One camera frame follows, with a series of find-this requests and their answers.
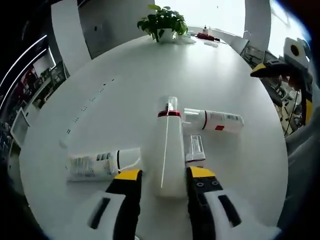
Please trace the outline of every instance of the label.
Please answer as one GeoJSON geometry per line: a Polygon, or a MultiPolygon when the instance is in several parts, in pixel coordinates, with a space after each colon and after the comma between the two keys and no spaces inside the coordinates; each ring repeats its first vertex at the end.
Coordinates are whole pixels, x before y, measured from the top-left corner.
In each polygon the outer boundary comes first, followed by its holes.
{"type": "Polygon", "coordinates": [[[74,178],[111,176],[115,171],[115,169],[113,169],[113,157],[110,152],[94,156],[72,158],[70,159],[70,163],[70,173],[74,178]]]}
{"type": "Polygon", "coordinates": [[[216,114],[213,112],[207,112],[207,114],[209,115],[210,120],[217,121],[217,122],[222,122],[224,120],[223,115],[221,114],[216,114]]]}
{"type": "Polygon", "coordinates": [[[239,121],[239,118],[236,115],[227,115],[226,118],[234,121],[239,121]]]}

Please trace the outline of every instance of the window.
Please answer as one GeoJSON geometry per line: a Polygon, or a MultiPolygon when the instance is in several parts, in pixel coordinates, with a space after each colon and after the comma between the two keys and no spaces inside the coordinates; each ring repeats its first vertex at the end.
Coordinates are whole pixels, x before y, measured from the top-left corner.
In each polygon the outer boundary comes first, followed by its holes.
{"type": "Polygon", "coordinates": [[[245,0],[155,0],[155,4],[178,11],[188,26],[206,25],[241,37],[244,34],[245,0]]]}
{"type": "Polygon", "coordinates": [[[294,16],[284,10],[275,0],[270,0],[271,29],[268,50],[276,57],[284,55],[285,39],[310,39],[304,26],[294,16]]]}

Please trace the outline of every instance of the green leaves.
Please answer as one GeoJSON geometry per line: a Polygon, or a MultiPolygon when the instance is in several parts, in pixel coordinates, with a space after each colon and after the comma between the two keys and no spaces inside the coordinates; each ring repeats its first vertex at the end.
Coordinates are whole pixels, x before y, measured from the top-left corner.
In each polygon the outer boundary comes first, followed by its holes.
{"type": "Polygon", "coordinates": [[[153,9],[153,10],[161,10],[161,7],[159,7],[158,5],[155,5],[155,4],[148,4],[148,8],[149,9],[153,9]]]}
{"type": "Polygon", "coordinates": [[[184,16],[177,11],[172,11],[169,6],[161,8],[158,5],[149,4],[148,8],[155,10],[155,14],[142,17],[136,26],[152,36],[152,39],[156,39],[157,42],[163,36],[164,29],[171,29],[178,35],[183,35],[188,31],[184,16]]]}

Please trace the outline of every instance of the white tube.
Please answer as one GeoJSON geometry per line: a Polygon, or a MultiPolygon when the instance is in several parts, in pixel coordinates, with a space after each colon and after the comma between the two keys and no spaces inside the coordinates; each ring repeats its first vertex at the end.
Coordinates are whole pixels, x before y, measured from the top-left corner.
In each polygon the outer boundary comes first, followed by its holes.
{"type": "Polygon", "coordinates": [[[183,126],[238,134],[244,126],[244,120],[232,113],[185,108],[183,126]]]}
{"type": "Polygon", "coordinates": [[[140,148],[123,149],[99,154],[70,156],[68,181],[108,181],[120,172],[142,169],[140,148]]]}

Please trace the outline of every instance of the red band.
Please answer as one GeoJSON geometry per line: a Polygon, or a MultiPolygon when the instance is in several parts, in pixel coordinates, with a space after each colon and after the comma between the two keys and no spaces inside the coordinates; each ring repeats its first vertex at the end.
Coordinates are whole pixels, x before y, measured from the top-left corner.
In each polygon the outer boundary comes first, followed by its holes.
{"type": "Polygon", "coordinates": [[[158,118],[159,117],[165,117],[165,116],[175,116],[175,117],[180,117],[181,118],[181,114],[178,111],[160,111],[158,113],[158,118]]]}
{"type": "Polygon", "coordinates": [[[205,127],[207,125],[207,121],[208,121],[207,111],[206,110],[204,110],[204,117],[205,117],[205,119],[204,119],[204,125],[202,127],[202,130],[205,129],[205,127]]]}

